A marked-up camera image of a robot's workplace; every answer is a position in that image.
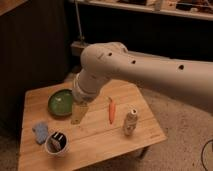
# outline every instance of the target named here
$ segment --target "dark wall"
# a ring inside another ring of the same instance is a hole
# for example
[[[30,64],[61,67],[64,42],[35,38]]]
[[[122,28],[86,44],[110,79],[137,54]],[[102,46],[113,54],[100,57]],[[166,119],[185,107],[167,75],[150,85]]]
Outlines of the dark wall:
[[[61,82],[70,67],[61,0],[31,0],[0,17],[0,127],[18,133],[24,93]]]
[[[69,24],[76,18],[69,12]],[[128,49],[172,58],[213,61],[213,22],[160,14],[80,5],[89,43],[121,41]],[[77,28],[70,27],[71,39]]]

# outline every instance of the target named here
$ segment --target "white cup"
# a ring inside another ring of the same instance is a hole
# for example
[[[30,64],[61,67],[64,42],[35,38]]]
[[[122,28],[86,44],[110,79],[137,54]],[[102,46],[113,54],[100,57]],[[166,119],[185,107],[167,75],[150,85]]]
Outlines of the white cup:
[[[65,146],[60,151],[57,151],[55,149],[55,147],[53,146],[52,142],[51,142],[52,135],[53,134],[48,136],[46,141],[45,141],[45,144],[44,144],[45,151],[52,156],[64,157],[66,152],[68,151],[68,139],[67,139],[67,137],[63,134],[66,138]]]

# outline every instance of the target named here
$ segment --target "cup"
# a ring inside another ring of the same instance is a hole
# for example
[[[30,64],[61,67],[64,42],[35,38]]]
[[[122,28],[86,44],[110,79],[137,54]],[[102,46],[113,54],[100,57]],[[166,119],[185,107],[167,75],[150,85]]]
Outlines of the cup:
[[[68,150],[68,139],[63,133],[60,133],[65,137],[65,144],[64,144],[64,146],[61,147],[60,150],[57,150],[52,143],[52,136],[54,134],[55,133],[53,133],[47,137],[45,144],[44,144],[45,151],[52,156],[64,157]]]

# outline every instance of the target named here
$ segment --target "table leg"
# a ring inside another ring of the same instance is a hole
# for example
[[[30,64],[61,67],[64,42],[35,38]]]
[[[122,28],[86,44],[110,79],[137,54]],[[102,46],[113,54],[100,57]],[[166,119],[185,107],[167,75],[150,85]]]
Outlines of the table leg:
[[[149,147],[144,147],[144,148],[141,149],[141,153],[140,153],[140,155],[139,155],[139,158],[140,158],[140,159],[143,159],[143,158],[144,158],[144,156],[146,155],[148,149],[149,149]]]

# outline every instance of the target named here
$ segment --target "wall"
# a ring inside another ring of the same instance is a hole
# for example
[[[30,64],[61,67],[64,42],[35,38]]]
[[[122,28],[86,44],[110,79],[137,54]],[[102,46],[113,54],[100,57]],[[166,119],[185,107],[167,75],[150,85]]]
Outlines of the wall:
[[[0,127],[20,131],[24,93],[69,71],[64,1],[31,0],[0,17]]]

